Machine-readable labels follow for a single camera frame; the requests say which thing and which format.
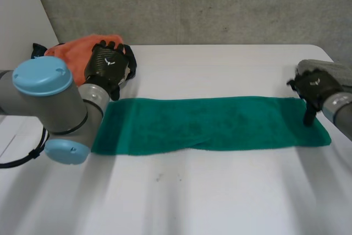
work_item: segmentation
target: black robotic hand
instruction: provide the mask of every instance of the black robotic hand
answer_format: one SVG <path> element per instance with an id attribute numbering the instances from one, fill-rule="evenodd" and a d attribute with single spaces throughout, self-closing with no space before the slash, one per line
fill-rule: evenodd
<path id="1" fill-rule="evenodd" d="M 120 85 L 136 74 L 137 62 L 128 45 L 102 40 L 94 45 L 92 56 L 85 68 L 85 83 L 104 88 L 112 100 L 120 98 Z"/>
<path id="2" fill-rule="evenodd" d="M 307 110 L 303 123 L 311 126 L 316 113 L 321 111 L 325 100 L 337 92 L 342 92 L 342 86 L 328 72 L 315 69 L 297 74 L 295 79 L 289 80 L 290 85 L 307 103 Z"/>

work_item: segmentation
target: logo on robotic hand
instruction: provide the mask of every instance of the logo on robotic hand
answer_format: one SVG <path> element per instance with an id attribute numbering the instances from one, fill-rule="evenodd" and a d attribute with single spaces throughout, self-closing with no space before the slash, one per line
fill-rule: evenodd
<path id="1" fill-rule="evenodd" d="M 310 85 L 319 85 L 319 83 L 320 83 L 320 78 L 318 78 L 318 80 L 314 82 L 309 82 Z"/>
<path id="2" fill-rule="evenodd" d="M 107 65 L 111 65 L 111 64 L 114 64 L 114 63 L 115 63 L 115 62 L 110 62 L 110 61 L 108 61 L 107 58 L 105 58 L 105 62 L 106 62 Z"/>

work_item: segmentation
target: gray wall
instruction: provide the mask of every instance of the gray wall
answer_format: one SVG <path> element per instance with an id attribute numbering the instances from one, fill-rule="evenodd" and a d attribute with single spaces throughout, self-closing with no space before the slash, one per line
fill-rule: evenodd
<path id="1" fill-rule="evenodd" d="M 41 0 L 60 42 L 90 33 L 128 44 L 310 43 L 352 59 L 352 0 Z"/>

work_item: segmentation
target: light blue joint cap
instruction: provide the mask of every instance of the light blue joint cap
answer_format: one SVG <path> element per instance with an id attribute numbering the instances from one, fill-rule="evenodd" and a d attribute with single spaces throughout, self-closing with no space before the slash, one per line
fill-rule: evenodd
<path id="1" fill-rule="evenodd" d="M 12 74 L 14 86 L 30 96 L 52 96 L 73 82 L 65 62 L 54 56 L 41 56 L 20 64 Z"/>
<path id="2" fill-rule="evenodd" d="M 44 152 L 51 160 L 65 165 L 79 165 L 87 159 L 90 149 L 72 140 L 49 139 Z"/>

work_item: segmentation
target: table surface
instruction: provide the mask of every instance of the table surface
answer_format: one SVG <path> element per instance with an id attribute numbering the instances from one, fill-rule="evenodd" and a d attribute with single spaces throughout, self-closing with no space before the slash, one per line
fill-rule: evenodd
<path id="1" fill-rule="evenodd" d="M 133 46 L 121 96 L 189 99 L 296 96 L 286 81 L 312 45 Z M 91 154 L 80 166 L 45 155 L 0 170 L 0 234 L 351 234 L 352 147 L 321 114 L 332 144 L 279 150 Z M 39 141 L 36 118 L 0 124 L 0 162 Z"/>

